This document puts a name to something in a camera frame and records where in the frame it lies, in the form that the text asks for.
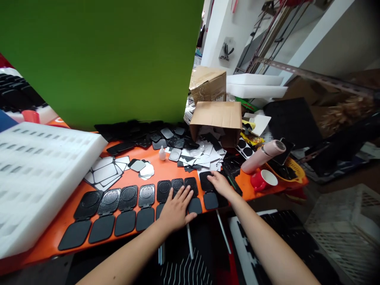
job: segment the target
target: pink thermos bottle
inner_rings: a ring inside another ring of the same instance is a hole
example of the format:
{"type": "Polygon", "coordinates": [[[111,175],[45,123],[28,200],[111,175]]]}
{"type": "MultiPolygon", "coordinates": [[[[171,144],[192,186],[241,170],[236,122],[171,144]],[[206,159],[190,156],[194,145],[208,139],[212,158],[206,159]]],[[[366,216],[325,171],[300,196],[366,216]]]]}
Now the pink thermos bottle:
{"type": "Polygon", "coordinates": [[[285,150],[285,145],[278,140],[268,142],[260,149],[258,149],[250,158],[248,158],[241,165],[241,169],[245,173],[251,174],[258,167],[262,166],[264,163],[266,163],[268,160],[272,159],[276,155],[282,154],[285,150]]]}

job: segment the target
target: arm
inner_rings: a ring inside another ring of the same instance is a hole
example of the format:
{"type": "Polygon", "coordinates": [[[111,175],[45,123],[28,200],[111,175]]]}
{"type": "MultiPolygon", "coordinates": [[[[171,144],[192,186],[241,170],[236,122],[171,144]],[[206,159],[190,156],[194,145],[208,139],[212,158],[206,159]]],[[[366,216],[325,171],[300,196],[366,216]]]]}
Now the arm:
{"type": "Polygon", "coordinates": [[[196,213],[186,215],[186,209],[192,196],[193,191],[190,191],[190,186],[185,190],[182,186],[176,196],[172,198],[173,188],[171,188],[160,218],[135,239],[115,251],[77,284],[132,284],[166,238],[197,216],[196,213]]]}
{"type": "Polygon", "coordinates": [[[239,196],[217,171],[207,178],[230,201],[252,248],[273,284],[319,284],[288,244],[239,196]]]}

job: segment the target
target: black smartphone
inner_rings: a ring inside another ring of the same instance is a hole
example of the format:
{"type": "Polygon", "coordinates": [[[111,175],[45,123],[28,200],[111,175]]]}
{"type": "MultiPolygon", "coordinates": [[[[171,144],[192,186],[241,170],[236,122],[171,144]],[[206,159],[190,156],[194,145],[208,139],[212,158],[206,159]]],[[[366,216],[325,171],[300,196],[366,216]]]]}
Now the black smartphone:
{"type": "Polygon", "coordinates": [[[290,141],[287,141],[285,138],[281,138],[280,141],[285,145],[286,151],[282,154],[279,154],[278,156],[275,156],[274,158],[272,158],[272,160],[277,162],[279,165],[284,165],[295,144],[290,141]]]}

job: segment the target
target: red mug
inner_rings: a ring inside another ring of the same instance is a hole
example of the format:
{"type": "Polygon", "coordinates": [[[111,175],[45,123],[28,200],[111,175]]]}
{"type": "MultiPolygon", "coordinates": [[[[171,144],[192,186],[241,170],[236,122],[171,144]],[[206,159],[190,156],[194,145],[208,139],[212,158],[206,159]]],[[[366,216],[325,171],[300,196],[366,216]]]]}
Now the red mug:
{"type": "Polygon", "coordinates": [[[262,170],[251,176],[251,184],[255,192],[260,192],[276,186],[278,184],[278,180],[272,172],[262,170]]]}

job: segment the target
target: green backdrop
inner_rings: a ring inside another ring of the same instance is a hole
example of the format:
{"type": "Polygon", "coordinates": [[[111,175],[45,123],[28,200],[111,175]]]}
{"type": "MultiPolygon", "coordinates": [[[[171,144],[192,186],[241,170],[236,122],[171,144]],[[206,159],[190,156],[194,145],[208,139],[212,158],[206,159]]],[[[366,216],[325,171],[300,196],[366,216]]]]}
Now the green backdrop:
{"type": "Polygon", "coordinates": [[[0,3],[0,52],[71,127],[184,114],[203,0],[0,3]]]}

